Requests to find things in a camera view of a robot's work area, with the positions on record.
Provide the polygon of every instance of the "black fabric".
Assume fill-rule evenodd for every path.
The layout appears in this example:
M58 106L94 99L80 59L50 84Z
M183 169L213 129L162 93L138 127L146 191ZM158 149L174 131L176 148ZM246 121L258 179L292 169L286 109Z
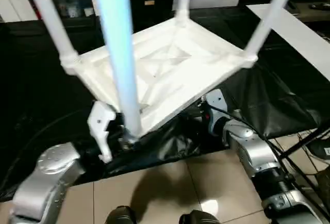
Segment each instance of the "black fabric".
M172 15L160 13L157 20ZM258 22L247 8L192 10L191 17L241 48ZM135 32L146 28L142 14L133 20ZM67 30L80 54L104 44L97 19L79 20L77 27L71 21ZM73 142L87 154L93 153L95 141L86 121L94 97L77 77L65 74L42 21L1 24L0 51L5 97L0 199L7 200L48 147ZM330 116L329 82L276 33L270 34L253 68L240 70L219 87L229 111L240 110L268 137L314 128ZM200 117L196 104L190 106L144 137L143 146L135 152L120 153L107 166L91 163L93 170L77 183L223 149L220 137L210 136Z

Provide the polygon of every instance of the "black cable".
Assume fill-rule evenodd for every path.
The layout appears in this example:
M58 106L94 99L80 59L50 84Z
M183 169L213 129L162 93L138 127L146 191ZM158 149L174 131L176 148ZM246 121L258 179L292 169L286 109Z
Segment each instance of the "black cable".
M264 135L262 135L260 132L258 132L252 125L250 125L249 123L247 123L246 121L244 121L242 118L236 117L232 114L230 114L229 112L216 108L214 106L211 106L208 104L208 106L214 110L217 110L223 114L226 114L228 116L230 116L231 118L233 118L236 121L242 122L244 123L246 126L248 126L249 128L251 128L262 140L264 140L269 147L273 150L274 155L276 156L278 162L280 163L280 165L282 166L282 169L285 173L288 173L288 170L286 168L286 166L284 165L280 155L283 155L283 152L280 150L280 148L278 148L277 146L275 146L273 143L271 143ZM287 161L290 163L290 165L298 172L298 174L300 174L305 180L306 182L309 184L309 186L315 191L315 193L318 195L318 197L321 199L321 201L323 202L320 194L319 194L319 190L316 188L316 186L314 185L314 183L306 176L306 174L304 174L304 172L289 158L286 157ZM292 182L292 184L296 187L298 186L298 184L296 182ZM305 197L307 195L307 193L305 193L303 191L303 189L301 187L296 187ZM308 201L312 200L310 196L306 197L306 199ZM323 215L324 217L330 222L330 216L326 213L326 211L324 211L315 201L310 201L315 208L317 208Z
M319 135L321 135L324 131L328 130L330 127L330 119L325 121L315 130L313 133L306 136L304 139L300 140L297 144L293 145L287 151L281 154L281 158L287 158L290 154L300 149L302 146L309 144L311 141L315 140Z

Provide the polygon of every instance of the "beige floor tile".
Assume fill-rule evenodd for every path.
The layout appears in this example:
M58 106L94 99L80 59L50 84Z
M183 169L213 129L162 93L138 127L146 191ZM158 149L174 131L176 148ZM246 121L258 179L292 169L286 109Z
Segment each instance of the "beige floor tile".
M232 151L187 160L202 210L220 222L262 210L261 200Z
M0 203L0 223L7 223L12 201Z
M270 220L265 216L263 211L250 214L239 219L231 220L226 224L269 224Z
M184 161L95 182L95 224L120 205L131 206L143 224L177 223L182 213L200 209Z
M93 183L69 189L57 224L72 223L93 224Z

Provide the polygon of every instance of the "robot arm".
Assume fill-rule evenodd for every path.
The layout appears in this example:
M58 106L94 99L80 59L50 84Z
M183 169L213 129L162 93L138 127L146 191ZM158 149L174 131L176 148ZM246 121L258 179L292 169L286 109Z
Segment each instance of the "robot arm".
M272 149L253 130L230 120L224 126L223 139L237 152L269 219L277 223L322 223L307 199L289 183Z
M13 198L10 224L55 224L67 189L84 172L80 155L71 143L42 153L33 173Z

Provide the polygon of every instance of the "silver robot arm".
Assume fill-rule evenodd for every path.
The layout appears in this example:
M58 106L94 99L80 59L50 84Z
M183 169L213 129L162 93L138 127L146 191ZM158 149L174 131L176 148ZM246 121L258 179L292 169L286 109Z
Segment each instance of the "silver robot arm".
M13 198L10 224L55 224L67 189L84 172L71 143L47 149Z
M265 215L280 224L322 223L322 215L287 180L269 145L243 122L230 120L228 115L216 110L227 111L222 92L215 89L203 96L202 102L207 104L204 110L209 115L209 133L222 134L224 146L236 151L262 200Z

